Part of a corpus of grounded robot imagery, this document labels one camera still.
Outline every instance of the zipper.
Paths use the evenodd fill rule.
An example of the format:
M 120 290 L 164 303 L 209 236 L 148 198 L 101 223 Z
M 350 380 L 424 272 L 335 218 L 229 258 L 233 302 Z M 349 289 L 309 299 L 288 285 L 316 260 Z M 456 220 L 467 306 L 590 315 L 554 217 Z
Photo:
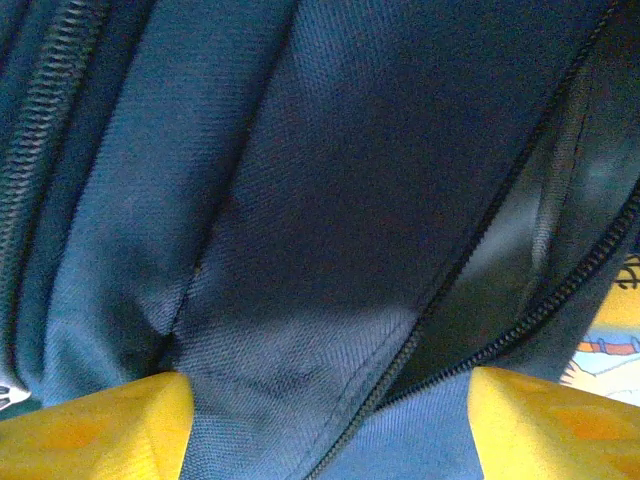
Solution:
M 494 360 L 499 355 L 508 352 L 525 340 L 531 333 L 542 327 L 582 285 L 589 281 L 616 251 L 625 238 L 629 228 L 640 212 L 640 180 L 622 209 L 609 225 L 602 238 L 592 247 L 591 251 L 580 261 L 578 266 L 562 281 L 556 290 L 545 298 L 536 308 L 517 323 L 513 328 L 502 333 L 496 340 L 489 343 L 476 353 L 460 363 L 446 368 L 424 382 L 411 386 L 398 395 L 379 404 L 376 410 L 389 407 L 421 390 L 431 388 L 448 378 L 469 371 L 477 366 Z
M 20 278 L 55 149 L 91 60 L 108 0 L 69 0 L 56 10 L 0 166 L 0 410 L 28 398 L 13 373 Z
M 389 367 L 375 384 L 367 398 L 364 400 L 364 403 L 356 411 L 356 414 L 351 419 L 346 429 L 338 437 L 324 457 L 305 477 L 305 480 L 315 480 L 320 476 L 324 469 L 327 468 L 340 451 L 349 443 L 371 413 L 400 401 L 418 390 L 430 388 L 453 375 L 465 372 L 476 365 L 480 365 L 483 362 L 495 358 L 501 353 L 507 351 L 509 348 L 512 348 L 516 343 L 522 341 L 528 334 L 532 333 L 536 327 L 541 326 L 542 323 L 557 311 L 558 308 L 560 308 L 560 306 L 566 302 L 583 283 L 597 272 L 599 267 L 606 262 L 610 254 L 615 251 L 620 241 L 624 238 L 626 232 L 633 223 L 638 210 L 640 209 L 640 181 L 636 183 L 631 196 L 625 202 L 625 205 L 619 212 L 616 219 L 607 229 L 602 240 L 593 247 L 590 254 L 580 263 L 580 265 L 578 265 L 578 267 L 576 267 L 572 274 L 565 279 L 560 287 L 558 287 L 552 295 L 541 303 L 540 307 L 527 315 L 516 327 L 503 333 L 496 341 L 485 346 L 468 359 L 439 372 L 427 381 L 417 384 L 415 387 L 405 390 L 398 396 L 381 404 L 387 390 L 393 384 L 393 381 L 421 341 L 426 321 L 437 312 L 442 301 L 453 288 L 455 282 L 462 273 L 465 265 L 480 245 L 484 234 L 489 229 L 493 219 L 497 215 L 520 173 L 524 169 L 524 166 L 534 151 L 538 141 L 549 127 L 556 107 L 568 93 L 573 80 L 578 74 L 578 70 L 582 67 L 585 59 L 591 52 L 591 49 L 600 38 L 602 30 L 605 28 L 611 17 L 619 10 L 620 6 L 621 2 L 619 0 L 613 0 L 610 2 L 608 8 L 600 15 L 596 26 L 587 37 L 584 45 L 578 51 L 578 54 L 574 58 L 571 66 L 565 72 L 562 81 L 556 88 L 547 107 L 542 112 L 537 125 L 527 139 L 525 147 L 516 157 L 516 160 L 507 173 L 505 180 L 500 185 L 498 192 L 483 215 L 478 228 L 471 237 L 471 240 L 467 244 L 462 255 L 454 263 L 433 298 L 416 320 L 407 340 L 405 340 L 405 343 L 402 345 L 398 353 L 396 353 Z

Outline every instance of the yellow plastic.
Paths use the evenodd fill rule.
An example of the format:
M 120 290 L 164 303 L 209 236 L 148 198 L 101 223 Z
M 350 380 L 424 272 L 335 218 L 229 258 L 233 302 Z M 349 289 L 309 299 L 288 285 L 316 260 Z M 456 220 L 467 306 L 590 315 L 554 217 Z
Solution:
M 630 255 L 624 267 L 618 273 L 616 282 L 611 286 L 596 318 L 591 324 L 597 328 L 616 330 L 637 330 L 639 326 L 640 295 L 637 284 L 640 282 L 640 256 Z
M 476 368 L 469 421 L 485 480 L 640 479 L 640 408 Z
M 0 479 L 177 479 L 192 422 L 187 378 L 148 377 L 0 422 Z

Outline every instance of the zipper track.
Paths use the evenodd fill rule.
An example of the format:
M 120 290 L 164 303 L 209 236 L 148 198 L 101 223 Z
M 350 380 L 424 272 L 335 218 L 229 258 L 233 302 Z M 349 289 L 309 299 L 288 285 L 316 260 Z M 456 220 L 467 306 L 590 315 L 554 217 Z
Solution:
M 28 241 L 57 143 L 109 6 L 108 0 L 69 0 L 58 7 L 1 160 L 0 380 L 15 383 L 14 388 L 21 386 L 10 378 L 11 337 Z
M 529 157 L 531 156 L 533 150 L 535 149 L 538 141 L 547 130 L 556 107 L 558 106 L 562 98 L 567 94 L 569 87 L 571 86 L 573 80 L 575 79 L 578 73 L 578 70 L 582 67 L 585 59 L 591 52 L 591 49 L 600 38 L 602 30 L 607 25 L 611 17 L 619 10 L 622 3 L 624 2 L 620 2 L 619 0 L 611 1 L 609 3 L 608 8 L 600 15 L 596 23 L 596 26 L 587 37 L 584 45 L 578 51 L 578 54 L 574 58 L 571 66 L 565 72 L 565 75 L 562 81 L 556 88 L 551 100 L 549 101 L 549 104 L 547 105 L 545 110 L 542 112 L 542 115 L 537 125 L 535 126 L 534 130 L 532 131 L 532 133 L 529 135 L 529 138 L 527 139 L 527 143 L 524 149 L 516 157 L 516 160 L 514 161 L 511 169 L 509 170 L 505 180 L 500 185 L 500 188 L 498 189 L 498 192 L 496 193 L 491 204 L 489 205 L 489 208 L 483 215 L 478 225 L 478 228 L 476 229 L 471 240 L 469 241 L 468 245 L 466 246 L 462 255 L 460 256 L 460 259 L 453 265 L 449 273 L 446 275 L 441 286 L 438 288 L 438 290 L 434 294 L 429 304 L 426 306 L 426 308 L 423 310 L 423 312 L 420 314 L 420 316 L 416 320 L 416 324 L 414 325 L 407 340 L 402 345 L 398 353 L 395 355 L 395 357 L 391 361 L 387 370 L 382 374 L 382 376 L 380 377 L 376 385 L 373 387 L 373 389 L 365 399 L 364 403 L 357 410 L 353 419 L 351 420 L 349 425 L 347 425 L 347 428 L 338 437 L 336 442 L 325 454 L 325 456 L 320 460 L 320 462 L 318 462 L 318 464 L 311 470 L 311 472 L 307 475 L 307 477 L 305 477 L 305 480 L 317 479 L 322 473 L 322 471 L 333 461 L 333 459 L 337 456 L 337 454 L 353 438 L 353 436 L 356 434 L 356 432 L 358 431 L 362 423 L 366 420 L 366 418 L 379 407 L 380 402 L 384 398 L 385 393 L 387 392 L 389 387 L 392 385 L 396 376 L 398 375 L 400 370 L 403 368 L 405 363 L 409 360 L 409 358 L 415 351 L 416 347 L 418 346 L 418 343 L 422 339 L 425 322 L 440 307 L 443 299 L 449 293 L 449 291 L 455 284 L 456 280 L 462 273 L 462 270 L 464 269 L 465 265 L 467 264 L 472 254 L 475 252 L 478 245 L 482 241 L 484 234 L 486 233 L 489 226 L 493 222 L 494 217 L 500 210 L 502 204 L 504 203 L 509 192 L 511 191 L 511 188 L 513 187 L 520 173 L 524 169 L 524 166 L 527 163 Z M 603 237 L 603 240 L 602 240 L 603 242 L 605 240 L 609 242 L 609 243 L 605 243 L 605 246 L 608 246 L 609 248 L 608 250 L 609 253 L 615 250 L 615 247 L 617 246 L 619 239 L 624 237 L 624 233 L 626 233 L 627 229 L 633 222 L 633 219 L 637 214 L 639 206 L 640 206 L 640 186 L 639 184 L 636 184 L 633 194 L 631 195 L 629 200 L 627 200 L 627 202 L 625 203 L 625 207 L 623 207 L 622 212 L 616 218 L 616 220 L 614 220 L 614 223 L 611 225 L 611 227 L 607 231 L 607 234 L 609 234 L 610 232 L 619 232 L 619 233 L 616 233 L 616 237 L 615 237 L 615 238 L 618 238 L 618 240 L 613 241 L 613 243 L 610 245 L 609 243 L 611 243 L 612 239 L 609 238 L 607 235 Z M 626 226 L 625 228 L 622 228 L 622 230 L 620 230 L 622 227 L 620 223 Z M 599 243 L 596 247 L 594 247 L 594 250 L 597 250 L 598 252 L 600 252 L 598 253 L 598 255 L 602 253 L 602 260 L 597 260 L 595 261 L 595 263 L 593 263 L 593 259 L 589 259 L 589 257 L 587 257 L 585 261 L 589 260 L 590 262 L 593 263 L 593 265 L 591 263 L 588 263 L 587 266 L 585 267 L 581 263 L 580 266 L 578 267 L 578 268 L 582 268 L 580 272 L 584 272 L 585 275 L 584 276 L 575 275 L 575 278 L 573 275 L 569 276 L 569 279 L 571 279 L 571 282 L 573 282 L 571 283 L 571 285 L 575 284 L 576 288 L 582 283 L 584 283 L 584 281 L 586 281 L 589 278 L 589 275 L 595 272 L 598 269 L 598 267 L 606 261 L 606 258 L 608 258 L 607 255 L 603 253 L 606 250 L 604 246 L 601 246 Z M 582 278 L 582 280 L 577 283 L 575 280 L 577 278 Z M 563 292 L 564 292 L 564 297 L 562 297 L 563 298 L 562 302 L 556 305 L 555 301 L 552 301 L 551 299 L 547 299 L 543 302 L 542 307 L 545 307 L 545 306 L 552 307 L 553 310 L 549 310 L 550 312 L 557 310 L 557 308 L 559 308 L 559 306 L 564 301 L 566 301 L 573 293 L 573 291 L 571 290 L 563 290 Z M 529 326 L 527 326 L 528 324 L 518 325 L 513 330 L 510 330 L 504 333 L 494 343 L 492 343 L 491 345 L 488 345 L 487 347 L 485 347 L 485 349 L 477 352 L 476 355 L 478 355 L 478 359 L 473 361 L 474 362 L 477 361 L 478 363 L 480 363 L 490 358 L 494 358 L 499 353 L 502 353 L 503 350 L 512 346 L 515 342 L 522 340 L 522 338 L 526 334 L 530 333 L 535 328 L 535 326 L 539 325 L 541 322 L 543 322 L 547 318 L 546 316 L 541 315 L 541 313 L 543 312 L 539 312 L 538 310 L 536 310 L 534 314 L 527 316 L 527 319 L 532 320 L 533 323 L 531 323 Z M 472 359 L 475 359 L 476 355 L 474 355 L 473 357 L 470 357 L 467 360 L 460 362 L 458 365 L 450 369 L 447 369 L 446 371 L 436 374 L 435 376 L 431 377 L 429 380 L 427 380 L 423 384 L 416 386 L 415 389 L 411 389 L 411 392 L 403 392 L 403 394 L 395 397 L 393 401 L 399 401 L 400 399 L 405 398 L 406 395 L 409 395 L 412 392 L 415 392 L 425 387 L 435 385 L 436 383 L 442 380 L 445 380 L 446 378 L 449 378 L 451 375 L 455 375 L 457 373 L 468 370 L 469 368 L 473 368 L 473 366 L 477 364 L 477 363 L 472 363 Z M 392 402 L 385 402 L 385 404 L 382 407 L 388 406 L 391 403 Z
M 622 209 L 608 227 L 602 238 L 593 246 L 591 251 L 580 261 L 578 266 L 562 281 L 556 290 L 546 297 L 537 307 L 522 318 L 518 324 L 503 332 L 495 341 L 486 345 L 476 353 L 454 365 L 441 370 L 424 382 L 399 393 L 395 397 L 381 403 L 376 410 L 381 410 L 399 402 L 420 390 L 431 388 L 444 380 L 472 368 L 494 360 L 498 355 L 506 353 L 520 341 L 526 339 L 532 332 L 542 327 L 580 287 L 593 277 L 602 265 L 616 251 L 620 242 L 625 238 L 629 228 L 640 212 L 640 180 L 627 199 Z

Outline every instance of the black zipper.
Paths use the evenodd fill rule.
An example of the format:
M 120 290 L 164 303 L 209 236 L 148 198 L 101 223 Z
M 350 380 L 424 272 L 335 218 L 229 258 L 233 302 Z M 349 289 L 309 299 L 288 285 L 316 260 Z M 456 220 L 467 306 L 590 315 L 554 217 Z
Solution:
M 12 372 L 12 336 L 29 237 L 55 149 L 106 22 L 108 0 L 69 0 L 56 10 L 0 166 L 0 382 Z
M 379 404 L 376 410 L 389 407 L 421 390 L 431 388 L 444 380 L 486 364 L 525 340 L 569 300 L 582 285 L 593 277 L 616 251 L 640 212 L 640 180 L 602 238 L 593 246 L 578 266 L 562 281 L 555 291 L 518 321 L 516 326 L 503 332 L 496 340 L 484 346 L 460 363 L 446 368 L 424 382 L 411 386 L 398 395 Z
M 353 438 L 360 426 L 367 419 L 367 417 L 374 411 L 385 406 L 389 406 L 391 403 L 405 398 L 407 395 L 415 393 L 418 390 L 429 388 L 452 375 L 467 371 L 476 365 L 486 362 L 497 355 L 505 352 L 508 348 L 513 347 L 516 343 L 523 340 L 528 334 L 530 334 L 537 326 L 540 326 L 549 315 L 552 315 L 584 282 L 586 282 L 591 275 L 593 275 L 599 267 L 606 262 L 609 255 L 615 250 L 619 242 L 624 238 L 624 234 L 629 229 L 629 226 L 633 223 L 635 216 L 640 208 L 640 183 L 637 183 L 633 193 L 623 206 L 619 215 L 613 221 L 602 240 L 592 249 L 590 255 L 588 255 L 583 262 L 572 272 L 571 275 L 558 287 L 556 292 L 549 298 L 544 300 L 541 306 L 535 309 L 531 314 L 527 315 L 521 323 L 516 327 L 503 333 L 496 341 L 487 345 L 473 356 L 460 363 L 454 365 L 451 368 L 447 368 L 442 372 L 434 375 L 427 381 L 418 384 L 415 388 L 411 388 L 410 391 L 402 392 L 400 395 L 386 401 L 381 404 L 387 390 L 392 385 L 397 375 L 402 370 L 403 366 L 411 357 L 415 351 L 420 340 L 422 339 L 424 332 L 425 322 L 431 318 L 437 309 L 442 304 L 442 301 L 447 296 L 451 288 L 454 286 L 456 280 L 462 273 L 465 265 L 477 249 L 478 245 L 482 241 L 482 238 L 489 226 L 493 222 L 496 214 L 500 210 L 502 204 L 507 198 L 511 188 L 518 179 L 520 173 L 524 169 L 529 157 L 535 149 L 538 141 L 547 130 L 552 116 L 556 110 L 556 107 L 560 101 L 566 96 L 569 91 L 573 80 L 575 79 L 578 70 L 582 67 L 585 59 L 591 52 L 591 49 L 596 44 L 602 30 L 607 25 L 611 17 L 619 10 L 621 2 L 619 0 L 613 0 L 609 7 L 600 15 L 595 28 L 591 31 L 587 40 L 582 48 L 574 58 L 571 66 L 566 71 L 562 81 L 556 88 L 549 104 L 543 111 L 540 120 L 538 121 L 533 132 L 527 139 L 527 143 L 524 149 L 517 156 L 511 169 L 509 170 L 505 180 L 502 182 L 498 192 L 493 198 L 489 208 L 482 217 L 478 228 L 469 241 L 468 245 L 464 249 L 459 260 L 453 265 L 441 286 L 436 291 L 435 295 L 423 310 L 421 315 L 416 320 L 411 333 L 407 337 L 407 340 L 402 345 L 398 353 L 391 361 L 387 370 L 382 374 L 376 385 L 373 387 L 364 403 L 357 410 L 356 414 L 352 418 L 347 428 L 338 437 L 333 446 L 324 455 L 324 457 L 318 462 L 318 464 L 311 470 L 305 480 L 314 480 L 319 477 L 322 471 L 333 461 L 338 453 L 347 445 L 347 443 Z

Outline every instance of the cartoon illustration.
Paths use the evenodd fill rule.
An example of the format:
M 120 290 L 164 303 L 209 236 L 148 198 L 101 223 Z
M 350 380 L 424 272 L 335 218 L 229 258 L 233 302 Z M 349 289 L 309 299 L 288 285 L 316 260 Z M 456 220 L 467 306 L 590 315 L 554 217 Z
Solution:
M 640 406 L 640 256 L 629 255 L 560 383 Z

